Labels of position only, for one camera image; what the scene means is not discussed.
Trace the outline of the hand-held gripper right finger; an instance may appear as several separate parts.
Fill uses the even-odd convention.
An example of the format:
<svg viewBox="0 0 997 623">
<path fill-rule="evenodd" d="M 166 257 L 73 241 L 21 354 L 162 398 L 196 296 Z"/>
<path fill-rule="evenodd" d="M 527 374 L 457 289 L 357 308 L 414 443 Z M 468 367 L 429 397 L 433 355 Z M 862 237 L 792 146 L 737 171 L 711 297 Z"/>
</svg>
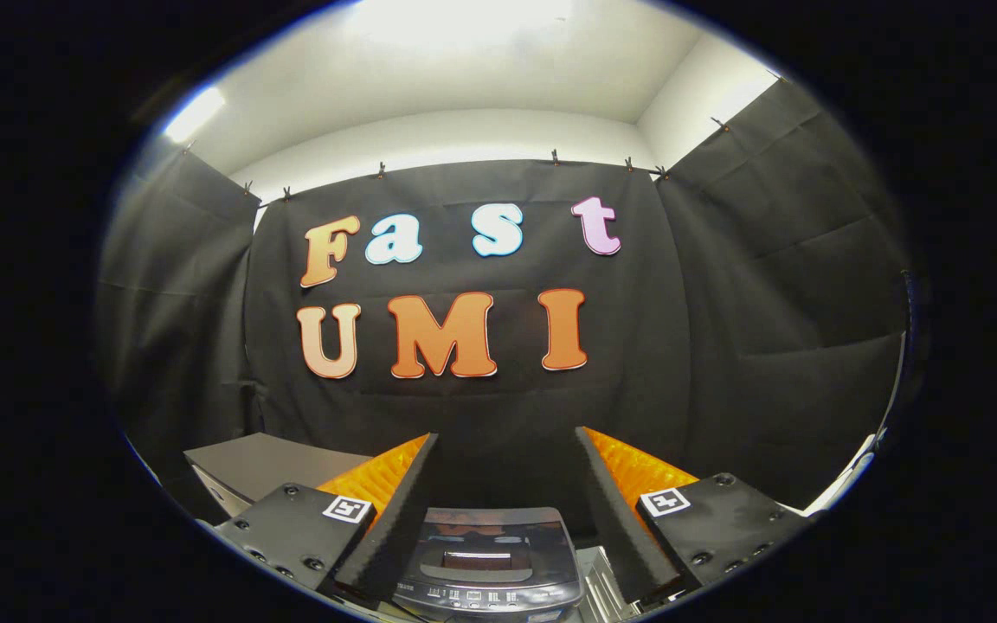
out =
<svg viewBox="0 0 997 623">
<path fill-rule="evenodd" d="M 814 525 L 735 474 L 693 477 L 587 427 L 575 439 L 595 530 L 625 601 L 660 604 L 728 581 Z"/>
</svg>

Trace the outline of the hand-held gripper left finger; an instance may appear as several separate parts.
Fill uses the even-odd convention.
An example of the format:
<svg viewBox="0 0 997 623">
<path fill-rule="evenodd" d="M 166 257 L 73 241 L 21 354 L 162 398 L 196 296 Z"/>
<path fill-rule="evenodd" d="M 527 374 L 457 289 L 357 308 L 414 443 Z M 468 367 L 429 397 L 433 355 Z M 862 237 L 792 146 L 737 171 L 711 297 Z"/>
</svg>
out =
<svg viewBox="0 0 997 623">
<path fill-rule="evenodd" d="M 332 478 L 282 481 L 213 536 L 318 599 L 391 601 L 426 519 L 440 437 L 420 435 Z"/>
</svg>

